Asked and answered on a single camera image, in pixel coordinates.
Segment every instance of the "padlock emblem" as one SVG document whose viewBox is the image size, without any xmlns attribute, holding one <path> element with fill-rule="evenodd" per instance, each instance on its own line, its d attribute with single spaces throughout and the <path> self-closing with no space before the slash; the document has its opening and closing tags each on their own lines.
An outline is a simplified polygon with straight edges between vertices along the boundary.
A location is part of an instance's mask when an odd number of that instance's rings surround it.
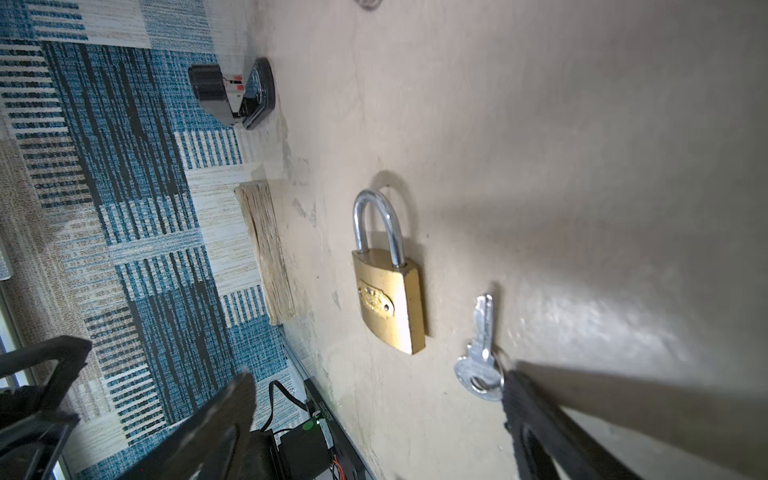
<svg viewBox="0 0 768 480">
<path fill-rule="evenodd" d="M 389 251 L 368 248 L 363 219 L 373 204 L 384 220 Z M 355 199 L 353 222 L 357 250 L 352 252 L 362 319 L 381 340 L 405 353 L 426 346 L 419 266 L 406 258 L 400 223 L 381 192 L 363 190 Z"/>
</svg>

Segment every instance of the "key head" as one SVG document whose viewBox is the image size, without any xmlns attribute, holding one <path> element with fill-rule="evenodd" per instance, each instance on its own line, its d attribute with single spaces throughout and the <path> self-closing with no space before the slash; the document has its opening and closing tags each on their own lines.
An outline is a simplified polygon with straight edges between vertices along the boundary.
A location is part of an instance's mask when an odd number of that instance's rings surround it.
<svg viewBox="0 0 768 480">
<path fill-rule="evenodd" d="M 459 382 L 473 395 L 489 402 L 500 402 L 504 390 L 504 376 L 493 364 L 477 362 L 463 356 L 453 366 Z"/>
</svg>

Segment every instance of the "brass padlock body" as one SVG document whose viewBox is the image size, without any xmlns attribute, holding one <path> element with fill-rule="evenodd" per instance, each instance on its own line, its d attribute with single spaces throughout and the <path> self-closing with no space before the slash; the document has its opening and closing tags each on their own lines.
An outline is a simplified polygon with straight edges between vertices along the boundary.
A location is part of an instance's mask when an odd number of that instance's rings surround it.
<svg viewBox="0 0 768 480">
<path fill-rule="evenodd" d="M 365 253 L 354 250 L 352 259 L 360 312 L 368 328 L 402 352 L 413 354 L 423 349 L 424 309 L 416 262 L 406 259 L 404 266 L 395 267 L 390 252 L 379 248 Z"/>
</svg>

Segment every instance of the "black cable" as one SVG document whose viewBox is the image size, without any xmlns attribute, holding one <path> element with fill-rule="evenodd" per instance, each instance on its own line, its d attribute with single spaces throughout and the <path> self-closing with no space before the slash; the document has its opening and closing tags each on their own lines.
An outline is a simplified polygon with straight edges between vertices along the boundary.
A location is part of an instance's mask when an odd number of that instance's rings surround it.
<svg viewBox="0 0 768 480">
<path fill-rule="evenodd" d="M 303 402 L 301 402 L 301 400 L 291 395 L 290 392 L 288 392 L 288 389 L 286 389 L 282 383 L 278 382 L 277 380 L 273 380 L 270 382 L 270 417 L 266 420 L 264 426 L 261 427 L 262 432 L 266 432 L 266 429 L 270 426 L 270 423 L 272 423 L 272 416 L 275 413 L 275 386 L 277 386 L 277 388 L 283 393 L 283 395 L 285 395 L 288 400 L 296 404 L 296 406 L 298 406 L 300 409 L 306 410 L 307 412 L 310 411 L 310 409 Z"/>
</svg>

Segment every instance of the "key blade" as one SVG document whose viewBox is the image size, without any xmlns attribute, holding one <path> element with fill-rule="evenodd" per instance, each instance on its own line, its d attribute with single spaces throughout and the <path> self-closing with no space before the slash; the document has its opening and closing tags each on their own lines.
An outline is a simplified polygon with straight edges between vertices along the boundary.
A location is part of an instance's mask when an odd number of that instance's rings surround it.
<svg viewBox="0 0 768 480">
<path fill-rule="evenodd" d="M 494 364 L 493 347 L 493 297 L 486 293 L 475 304 L 475 338 L 469 347 L 469 356 L 475 361 Z"/>
</svg>

